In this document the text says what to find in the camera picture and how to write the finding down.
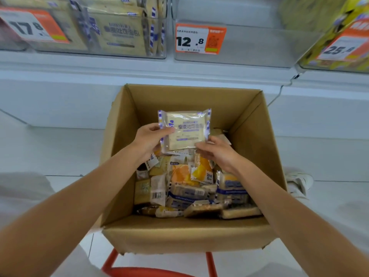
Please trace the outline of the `person's left hand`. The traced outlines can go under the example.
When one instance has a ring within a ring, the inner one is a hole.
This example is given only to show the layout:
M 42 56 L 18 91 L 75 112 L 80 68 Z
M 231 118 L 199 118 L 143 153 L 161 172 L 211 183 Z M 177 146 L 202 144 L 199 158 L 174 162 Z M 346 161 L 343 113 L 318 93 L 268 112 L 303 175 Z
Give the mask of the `person's left hand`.
M 137 130 L 132 147 L 139 165 L 149 160 L 154 151 L 160 147 L 160 141 L 164 137 L 156 137 L 156 130 L 159 128 L 159 123 L 151 123 Z

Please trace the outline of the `person's right hand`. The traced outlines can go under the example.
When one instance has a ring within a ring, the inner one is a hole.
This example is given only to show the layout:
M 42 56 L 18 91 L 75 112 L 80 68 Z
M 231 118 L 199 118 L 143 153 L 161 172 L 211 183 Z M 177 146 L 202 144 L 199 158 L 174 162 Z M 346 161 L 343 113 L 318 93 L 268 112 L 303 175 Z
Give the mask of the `person's right hand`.
M 239 155 L 231 145 L 217 136 L 209 136 L 207 141 L 215 143 L 216 148 L 213 151 L 196 149 L 201 156 L 214 161 L 222 170 L 228 173 L 237 174 L 237 168 L 242 164 L 243 157 Z

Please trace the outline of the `cream bread packet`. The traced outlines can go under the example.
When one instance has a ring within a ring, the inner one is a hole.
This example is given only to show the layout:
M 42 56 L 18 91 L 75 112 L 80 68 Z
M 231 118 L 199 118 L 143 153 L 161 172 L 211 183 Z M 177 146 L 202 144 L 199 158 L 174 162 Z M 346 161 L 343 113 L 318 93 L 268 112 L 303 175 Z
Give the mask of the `cream bread packet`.
M 161 138 L 161 152 L 167 154 L 184 149 L 195 149 L 196 143 L 208 140 L 212 110 L 204 111 L 158 111 L 160 129 L 174 128 L 175 132 Z

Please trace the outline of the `person's right forearm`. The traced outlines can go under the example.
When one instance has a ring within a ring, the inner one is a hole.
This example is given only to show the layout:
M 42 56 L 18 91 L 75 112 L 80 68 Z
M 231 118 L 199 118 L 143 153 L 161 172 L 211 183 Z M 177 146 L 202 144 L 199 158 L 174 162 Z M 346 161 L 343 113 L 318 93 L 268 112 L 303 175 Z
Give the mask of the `person's right forearm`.
M 342 233 L 237 156 L 228 167 L 309 277 L 369 277 L 369 259 Z

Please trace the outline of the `person's left forearm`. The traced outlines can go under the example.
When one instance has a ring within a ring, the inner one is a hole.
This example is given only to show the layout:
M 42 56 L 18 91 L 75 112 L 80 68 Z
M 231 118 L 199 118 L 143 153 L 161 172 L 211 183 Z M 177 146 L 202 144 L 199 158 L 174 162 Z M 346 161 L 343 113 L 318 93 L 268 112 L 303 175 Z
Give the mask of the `person's left forearm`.
M 151 152 L 132 143 L 0 231 L 0 277 L 50 277 Z

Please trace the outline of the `pile of mixed snack packets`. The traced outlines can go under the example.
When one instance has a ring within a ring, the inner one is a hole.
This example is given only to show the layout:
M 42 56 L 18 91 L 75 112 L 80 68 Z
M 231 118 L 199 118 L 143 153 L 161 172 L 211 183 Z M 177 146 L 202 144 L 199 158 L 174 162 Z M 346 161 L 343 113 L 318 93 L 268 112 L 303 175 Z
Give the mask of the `pile of mixed snack packets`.
M 155 218 L 262 215 L 240 180 L 196 149 L 152 153 L 136 170 L 134 210 Z

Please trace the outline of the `brown cardboard box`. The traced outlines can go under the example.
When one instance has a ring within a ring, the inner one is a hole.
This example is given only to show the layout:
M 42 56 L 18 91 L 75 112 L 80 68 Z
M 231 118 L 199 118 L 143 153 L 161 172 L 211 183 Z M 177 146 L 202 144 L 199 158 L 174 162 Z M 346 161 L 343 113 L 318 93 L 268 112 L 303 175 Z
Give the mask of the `brown cardboard box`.
M 212 110 L 211 128 L 228 132 L 233 148 L 287 189 L 262 90 L 126 84 L 111 104 L 100 164 L 130 144 L 158 111 Z M 103 235 L 119 253 L 204 253 L 259 249 L 278 236 L 264 217 L 152 218 L 133 214 L 133 173 L 101 215 Z

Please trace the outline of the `orange and white price tag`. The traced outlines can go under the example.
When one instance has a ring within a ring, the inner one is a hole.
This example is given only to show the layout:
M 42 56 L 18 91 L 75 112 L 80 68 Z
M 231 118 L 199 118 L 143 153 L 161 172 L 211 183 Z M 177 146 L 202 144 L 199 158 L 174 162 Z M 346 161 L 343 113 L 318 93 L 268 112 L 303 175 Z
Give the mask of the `orange and white price tag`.
M 369 53 L 369 18 L 353 21 L 318 56 L 318 60 L 354 62 Z
M 176 23 L 175 52 L 218 55 L 227 27 L 210 24 Z
M 25 41 L 70 43 L 46 10 L 0 7 L 0 19 Z

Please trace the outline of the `white shoe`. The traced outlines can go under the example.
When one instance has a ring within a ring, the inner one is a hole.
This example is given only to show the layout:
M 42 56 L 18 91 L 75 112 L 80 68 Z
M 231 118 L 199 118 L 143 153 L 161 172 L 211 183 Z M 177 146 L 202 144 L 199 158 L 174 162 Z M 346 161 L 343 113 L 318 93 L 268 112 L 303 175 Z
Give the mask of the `white shoe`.
M 300 171 L 293 171 L 285 174 L 287 188 L 290 195 L 301 200 L 308 200 L 307 192 L 314 185 L 311 175 Z

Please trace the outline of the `white store shelf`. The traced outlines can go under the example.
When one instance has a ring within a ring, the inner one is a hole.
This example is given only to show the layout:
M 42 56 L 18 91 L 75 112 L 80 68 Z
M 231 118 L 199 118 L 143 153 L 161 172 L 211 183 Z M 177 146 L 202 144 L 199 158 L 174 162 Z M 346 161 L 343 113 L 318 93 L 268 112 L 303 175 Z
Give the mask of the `white store shelf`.
M 104 129 L 125 84 L 260 89 L 276 136 L 369 140 L 369 74 L 0 51 L 0 110 L 30 125 Z

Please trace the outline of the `row of cream bread packs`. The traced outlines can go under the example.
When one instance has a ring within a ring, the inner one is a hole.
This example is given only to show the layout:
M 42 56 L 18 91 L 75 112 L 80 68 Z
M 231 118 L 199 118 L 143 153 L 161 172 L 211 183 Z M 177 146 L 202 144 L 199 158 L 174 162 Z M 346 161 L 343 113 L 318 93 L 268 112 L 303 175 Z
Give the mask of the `row of cream bread packs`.
M 40 52 L 166 57 L 167 0 L 8 0 L 49 12 L 68 43 L 31 42 Z

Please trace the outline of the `red metal stool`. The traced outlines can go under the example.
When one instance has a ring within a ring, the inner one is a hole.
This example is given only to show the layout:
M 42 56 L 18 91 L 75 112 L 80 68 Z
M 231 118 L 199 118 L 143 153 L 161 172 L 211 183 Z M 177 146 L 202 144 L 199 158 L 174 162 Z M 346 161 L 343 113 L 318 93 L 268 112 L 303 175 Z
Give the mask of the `red metal stool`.
M 113 248 L 101 267 L 101 270 L 110 277 L 195 277 L 175 271 L 148 267 L 114 267 L 118 256 L 118 251 Z

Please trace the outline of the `row of yellow snack packs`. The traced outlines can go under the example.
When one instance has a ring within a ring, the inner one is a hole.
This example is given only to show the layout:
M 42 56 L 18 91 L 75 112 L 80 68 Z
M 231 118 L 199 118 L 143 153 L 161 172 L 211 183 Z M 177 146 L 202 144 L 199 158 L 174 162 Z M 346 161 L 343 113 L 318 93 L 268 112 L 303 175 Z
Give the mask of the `row of yellow snack packs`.
M 283 28 L 287 31 L 302 32 L 304 36 L 319 36 L 320 39 L 328 30 L 329 25 L 339 17 L 346 1 L 281 0 L 278 14 Z M 292 35 L 292 45 L 294 51 L 298 53 L 309 51 L 318 40 L 314 40 L 315 43 L 311 44 L 311 47 L 307 49 L 307 39 L 298 35 Z

